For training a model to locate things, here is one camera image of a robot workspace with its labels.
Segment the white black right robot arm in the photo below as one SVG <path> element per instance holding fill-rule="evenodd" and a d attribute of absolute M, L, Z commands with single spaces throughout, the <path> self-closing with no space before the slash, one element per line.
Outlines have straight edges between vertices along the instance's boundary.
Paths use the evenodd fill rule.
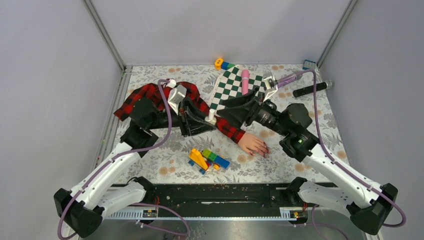
<path fill-rule="evenodd" d="M 297 177 L 289 185 L 287 201 L 319 205 L 346 217 L 361 231 L 376 235 L 393 209 L 398 190 L 364 176 L 331 153 L 319 136 L 309 131 L 312 119 L 304 104 L 292 103 L 278 111 L 269 100 L 260 101 L 257 91 L 222 100 L 217 114 L 236 126 L 257 122 L 282 136 L 279 145 L 290 158 L 328 178 L 334 187 L 323 187 Z"/>

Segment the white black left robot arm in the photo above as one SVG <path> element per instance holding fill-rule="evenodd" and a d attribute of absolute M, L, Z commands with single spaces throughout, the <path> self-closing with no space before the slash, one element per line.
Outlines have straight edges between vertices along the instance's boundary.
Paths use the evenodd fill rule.
<path fill-rule="evenodd" d="M 142 158 L 167 141 L 152 129 L 170 132 L 173 127 L 180 128 L 184 137 L 195 136 L 215 129 L 217 122 L 214 109 L 203 112 L 195 106 L 190 97 L 179 97 L 165 102 L 165 110 L 159 111 L 146 97 L 136 100 L 130 113 L 131 124 L 121 137 L 114 150 L 85 179 L 71 190 L 59 189 L 53 196 L 57 214 L 60 217 L 57 228 L 59 239 L 63 224 L 82 238 L 90 236 L 109 215 L 135 203 L 144 206 L 152 204 L 155 192 L 145 184 L 146 180 L 134 183 L 107 193 L 119 176 L 135 161 Z"/>

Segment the white cap nail polish bottle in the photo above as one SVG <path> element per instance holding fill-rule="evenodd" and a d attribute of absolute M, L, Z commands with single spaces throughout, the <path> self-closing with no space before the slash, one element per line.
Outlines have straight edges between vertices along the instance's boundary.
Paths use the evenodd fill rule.
<path fill-rule="evenodd" d="M 209 109 L 208 115 L 205 117 L 205 121 L 211 125 L 215 125 L 217 120 L 215 117 L 215 110 Z"/>

